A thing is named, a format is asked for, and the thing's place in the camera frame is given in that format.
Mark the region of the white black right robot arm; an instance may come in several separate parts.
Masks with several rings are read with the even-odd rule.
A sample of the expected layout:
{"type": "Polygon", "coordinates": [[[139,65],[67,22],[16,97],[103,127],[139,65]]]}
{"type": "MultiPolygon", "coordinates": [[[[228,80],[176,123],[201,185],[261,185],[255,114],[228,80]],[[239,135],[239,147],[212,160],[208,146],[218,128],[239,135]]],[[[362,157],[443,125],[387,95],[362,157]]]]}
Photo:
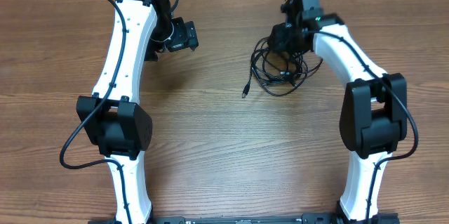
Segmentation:
{"type": "Polygon", "coordinates": [[[334,213],[305,213],[303,223],[398,223],[380,213],[377,198],[387,163],[407,134],[407,84],[399,74],[377,66],[352,39],[335,13],[319,0],[287,0],[286,21],[269,36],[270,49],[289,54],[313,51],[344,86],[340,136],[349,151],[344,192],[334,213]]]}

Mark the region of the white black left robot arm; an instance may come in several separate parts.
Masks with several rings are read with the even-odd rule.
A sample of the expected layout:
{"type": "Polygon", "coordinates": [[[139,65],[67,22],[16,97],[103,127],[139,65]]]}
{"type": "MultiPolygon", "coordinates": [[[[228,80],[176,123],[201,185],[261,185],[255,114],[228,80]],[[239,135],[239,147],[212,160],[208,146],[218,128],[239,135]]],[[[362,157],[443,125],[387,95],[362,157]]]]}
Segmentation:
{"type": "Polygon", "coordinates": [[[105,65],[90,96],[77,100],[80,129],[103,155],[112,174],[116,215],[112,223],[150,223],[145,151],[152,138],[150,115],[140,106],[143,65],[164,51],[195,50],[193,22],[175,18],[170,0],[108,0],[114,27],[105,65]]]}

